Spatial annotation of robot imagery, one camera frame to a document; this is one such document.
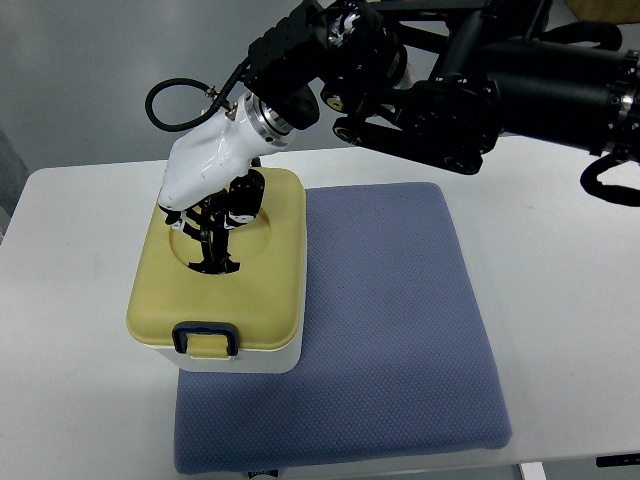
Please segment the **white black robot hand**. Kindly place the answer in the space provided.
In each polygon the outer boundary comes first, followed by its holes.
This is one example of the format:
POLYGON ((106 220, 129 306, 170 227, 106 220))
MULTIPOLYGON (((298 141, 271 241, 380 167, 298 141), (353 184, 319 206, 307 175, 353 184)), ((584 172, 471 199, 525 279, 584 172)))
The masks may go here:
POLYGON ((294 139, 293 127, 257 95, 237 100, 233 118, 216 113, 174 142, 158 196, 165 221, 177 225, 187 209, 246 175, 251 161, 294 139))

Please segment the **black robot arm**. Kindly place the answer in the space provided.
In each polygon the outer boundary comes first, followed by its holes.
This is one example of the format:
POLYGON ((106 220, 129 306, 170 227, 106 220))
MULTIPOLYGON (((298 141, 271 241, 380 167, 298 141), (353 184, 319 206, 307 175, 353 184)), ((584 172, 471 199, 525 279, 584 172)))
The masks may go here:
POLYGON ((599 21, 546 26, 546 1, 305 1, 248 49, 243 84, 294 128, 326 104, 343 141, 464 175, 512 133, 588 151, 580 183, 639 159, 639 54, 599 21))

